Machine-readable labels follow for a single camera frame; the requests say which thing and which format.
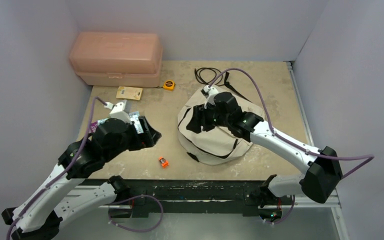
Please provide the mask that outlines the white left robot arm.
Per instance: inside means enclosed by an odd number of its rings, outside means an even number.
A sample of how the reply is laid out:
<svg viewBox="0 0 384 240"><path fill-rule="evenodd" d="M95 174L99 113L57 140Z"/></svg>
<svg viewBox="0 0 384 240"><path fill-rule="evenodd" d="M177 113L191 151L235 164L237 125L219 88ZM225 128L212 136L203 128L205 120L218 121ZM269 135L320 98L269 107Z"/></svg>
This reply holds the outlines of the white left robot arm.
<svg viewBox="0 0 384 240"><path fill-rule="evenodd" d="M71 200L66 196L92 173L125 151L151 148L161 138L147 119L132 120L125 111L112 111L95 131L70 144L40 187L20 206L6 208L1 216L9 226L8 240L51 240L60 229L104 205L133 207L145 193L132 195L132 187L119 175Z"/></svg>

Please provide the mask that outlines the beige canvas backpack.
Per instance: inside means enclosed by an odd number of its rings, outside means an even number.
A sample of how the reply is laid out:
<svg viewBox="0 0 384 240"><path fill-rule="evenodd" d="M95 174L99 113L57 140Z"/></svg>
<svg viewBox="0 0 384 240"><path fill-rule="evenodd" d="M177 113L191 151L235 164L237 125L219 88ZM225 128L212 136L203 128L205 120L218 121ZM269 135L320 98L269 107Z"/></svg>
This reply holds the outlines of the beige canvas backpack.
<svg viewBox="0 0 384 240"><path fill-rule="evenodd" d="M193 122L194 107L207 103L200 89L189 98L177 115L177 137L186 153L195 161L215 166L243 157L252 143L236 138L226 127L195 133L187 129Z"/></svg>

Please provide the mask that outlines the light blue treehouse book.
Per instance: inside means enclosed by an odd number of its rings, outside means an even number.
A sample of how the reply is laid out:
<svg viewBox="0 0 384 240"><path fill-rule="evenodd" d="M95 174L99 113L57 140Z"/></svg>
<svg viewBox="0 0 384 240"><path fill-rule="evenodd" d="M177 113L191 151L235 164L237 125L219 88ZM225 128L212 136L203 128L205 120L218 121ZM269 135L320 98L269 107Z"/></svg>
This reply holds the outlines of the light blue treehouse book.
<svg viewBox="0 0 384 240"><path fill-rule="evenodd" d="M136 132L138 134L143 134L145 132L145 127L142 126L139 117L140 117L140 115L137 111L133 112L133 113L127 113L125 111L111 112L109 118L104 118L104 119L98 120L96 122L96 126L103 124L106 120L109 120L110 118L116 118L116 119L122 120L128 124L133 124L133 126L136 129Z"/></svg>

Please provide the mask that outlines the purple paperback book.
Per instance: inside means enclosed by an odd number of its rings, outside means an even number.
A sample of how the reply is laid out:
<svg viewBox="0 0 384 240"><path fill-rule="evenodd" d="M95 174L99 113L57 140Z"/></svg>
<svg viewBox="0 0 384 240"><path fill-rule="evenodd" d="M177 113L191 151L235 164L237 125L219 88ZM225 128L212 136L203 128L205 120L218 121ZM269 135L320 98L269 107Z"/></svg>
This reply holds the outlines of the purple paperback book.
<svg viewBox="0 0 384 240"><path fill-rule="evenodd" d="M89 125L89 133L94 133L98 127L98 122L95 121Z"/></svg>

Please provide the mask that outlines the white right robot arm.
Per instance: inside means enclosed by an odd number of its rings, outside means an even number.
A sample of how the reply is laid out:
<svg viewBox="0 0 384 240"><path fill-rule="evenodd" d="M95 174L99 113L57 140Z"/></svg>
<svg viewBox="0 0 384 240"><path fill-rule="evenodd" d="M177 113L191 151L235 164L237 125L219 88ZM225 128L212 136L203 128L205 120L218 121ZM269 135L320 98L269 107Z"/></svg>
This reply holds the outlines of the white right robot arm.
<svg viewBox="0 0 384 240"><path fill-rule="evenodd" d="M343 177L340 164L334 161L338 155L333 148L319 149L270 129L268 121L260 115L243 111L229 92L210 90L204 109L209 111L209 125L226 127L235 137L270 150L300 171L298 175L276 175L268 180L260 191L262 200L268 204L293 194L304 194L324 204Z"/></svg>

